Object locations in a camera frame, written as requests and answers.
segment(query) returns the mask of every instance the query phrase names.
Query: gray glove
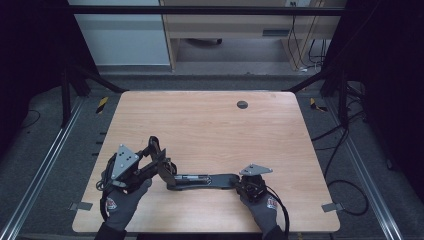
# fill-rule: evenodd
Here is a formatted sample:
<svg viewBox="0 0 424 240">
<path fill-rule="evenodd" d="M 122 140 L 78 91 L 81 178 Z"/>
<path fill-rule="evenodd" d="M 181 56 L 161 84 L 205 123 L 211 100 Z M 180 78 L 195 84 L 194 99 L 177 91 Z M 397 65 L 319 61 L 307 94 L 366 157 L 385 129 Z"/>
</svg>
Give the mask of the gray glove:
<svg viewBox="0 0 424 240">
<path fill-rule="evenodd" d="M 278 202 L 271 195 L 266 194 L 256 203 L 249 202 L 242 197 L 240 197 L 240 200 L 249 208 L 253 219 L 262 231 L 263 237 L 277 226 Z"/>
<path fill-rule="evenodd" d="M 138 190 L 131 194 L 119 191 L 111 192 L 106 200 L 109 212 L 106 225 L 117 231 L 124 231 L 134 216 L 138 202 L 150 186 L 152 186 L 152 179 L 147 179 Z"/>
</svg>

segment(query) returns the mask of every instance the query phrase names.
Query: black horizontal bar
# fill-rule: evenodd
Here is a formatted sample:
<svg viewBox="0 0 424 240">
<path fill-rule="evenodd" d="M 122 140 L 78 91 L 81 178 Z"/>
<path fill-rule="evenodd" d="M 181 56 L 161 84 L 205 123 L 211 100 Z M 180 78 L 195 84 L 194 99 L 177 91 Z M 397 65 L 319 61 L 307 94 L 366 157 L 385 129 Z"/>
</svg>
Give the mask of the black horizontal bar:
<svg viewBox="0 0 424 240">
<path fill-rule="evenodd" d="M 224 7 L 224 6 L 45 6 L 51 11 L 73 14 L 171 14 L 171 15 L 296 15 L 344 16 L 363 14 L 363 10 L 309 7 Z"/>
</svg>

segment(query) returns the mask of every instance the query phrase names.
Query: sleeve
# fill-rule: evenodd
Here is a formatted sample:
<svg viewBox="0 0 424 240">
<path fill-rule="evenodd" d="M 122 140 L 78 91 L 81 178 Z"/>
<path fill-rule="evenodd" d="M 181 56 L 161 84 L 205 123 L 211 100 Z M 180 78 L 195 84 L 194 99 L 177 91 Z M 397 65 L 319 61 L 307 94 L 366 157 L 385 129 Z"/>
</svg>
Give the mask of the sleeve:
<svg viewBox="0 0 424 240">
<path fill-rule="evenodd" d="M 287 240 L 286 236 L 284 235 L 283 230 L 281 230 L 280 226 L 275 226 L 267 235 L 264 237 L 263 240 Z"/>
<path fill-rule="evenodd" d="M 125 235 L 127 235 L 127 231 L 120 232 L 103 223 L 94 240 L 123 240 Z"/>
</svg>

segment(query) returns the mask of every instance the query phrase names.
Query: black and yellow tag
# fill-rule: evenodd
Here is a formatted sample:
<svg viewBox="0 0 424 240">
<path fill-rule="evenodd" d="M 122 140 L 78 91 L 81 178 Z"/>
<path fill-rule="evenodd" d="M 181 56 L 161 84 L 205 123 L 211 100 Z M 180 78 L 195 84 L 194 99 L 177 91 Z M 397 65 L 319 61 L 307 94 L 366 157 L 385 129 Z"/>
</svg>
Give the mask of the black and yellow tag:
<svg viewBox="0 0 424 240">
<path fill-rule="evenodd" d="M 311 98 L 311 108 L 321 111 L 321 112 L 327 112 L 328 109 L 326 107 L 318 107 L 315 103 L 315 99 Z"/>
<path fill-rule="evenodd" d="M 97 114 L 101 114 L 103 112 L 103 108 L 105 107 L 108 99 L 109 99 L 108 97 L 104 97 L 100 100 L 99 106 L 97 107 L 97 110 L 96 110 Z"/>
</svg>

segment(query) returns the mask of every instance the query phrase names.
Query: white wall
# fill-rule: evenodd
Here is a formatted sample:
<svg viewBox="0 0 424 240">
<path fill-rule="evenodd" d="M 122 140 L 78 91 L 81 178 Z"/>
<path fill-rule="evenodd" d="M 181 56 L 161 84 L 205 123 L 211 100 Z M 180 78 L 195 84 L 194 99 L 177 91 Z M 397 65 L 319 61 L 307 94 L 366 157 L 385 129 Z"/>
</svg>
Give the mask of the white wall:
<svg viewBox="0 0 424 240">
<path fill-rule="evenodd" d="M 70 5 L 159 5 L 158 0 L 68 0 Z M 168 65 L 160 15 L 77 14 L 98 66 Z"/>
</svg>

